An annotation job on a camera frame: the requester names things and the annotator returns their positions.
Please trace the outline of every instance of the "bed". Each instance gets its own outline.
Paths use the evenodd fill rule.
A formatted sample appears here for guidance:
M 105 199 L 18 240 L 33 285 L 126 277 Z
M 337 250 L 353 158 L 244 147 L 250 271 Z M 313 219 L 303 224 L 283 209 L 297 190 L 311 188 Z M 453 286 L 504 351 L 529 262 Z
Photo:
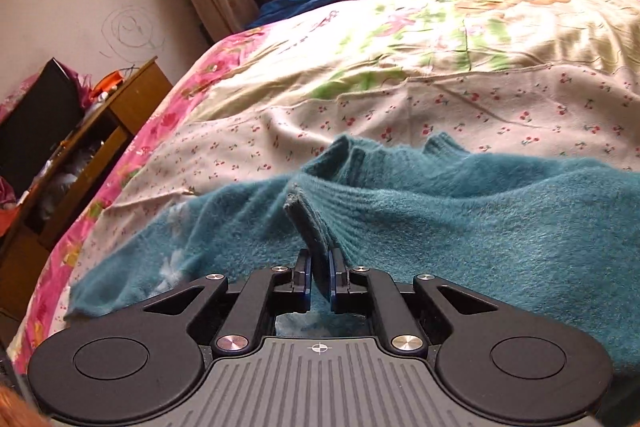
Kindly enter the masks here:
M 289 172 L 340 133 L 640 170 L 640 0 L 345 0 L 224 39 L 174 87 L 52 252 L 10 346 L 163 209 Z

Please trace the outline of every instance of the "metal screw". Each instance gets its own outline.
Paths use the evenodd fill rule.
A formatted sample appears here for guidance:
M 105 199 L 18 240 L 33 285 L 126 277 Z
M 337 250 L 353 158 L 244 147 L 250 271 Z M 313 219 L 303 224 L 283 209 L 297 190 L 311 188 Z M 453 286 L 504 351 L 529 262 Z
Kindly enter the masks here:
M 422 340 L 415 335 L 398 335 L 391 344 L 401 351 L 415 351 L 422 347 Z
M 216 342 L 223 351 L 240 351 L 249 345 L 249 341 L 242 335 L 225 335 Z

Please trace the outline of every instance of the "bed sheet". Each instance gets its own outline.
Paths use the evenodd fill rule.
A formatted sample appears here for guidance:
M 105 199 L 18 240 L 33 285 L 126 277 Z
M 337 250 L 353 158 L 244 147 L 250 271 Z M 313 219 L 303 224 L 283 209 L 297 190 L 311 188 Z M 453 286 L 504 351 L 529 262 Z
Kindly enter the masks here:
M 215 45 L 47 262 L 10 347 L 24 370 L 70 283 L 163 208 L 289 171 L 340 132 L 640 169 L 640 0 L 357 0 Z

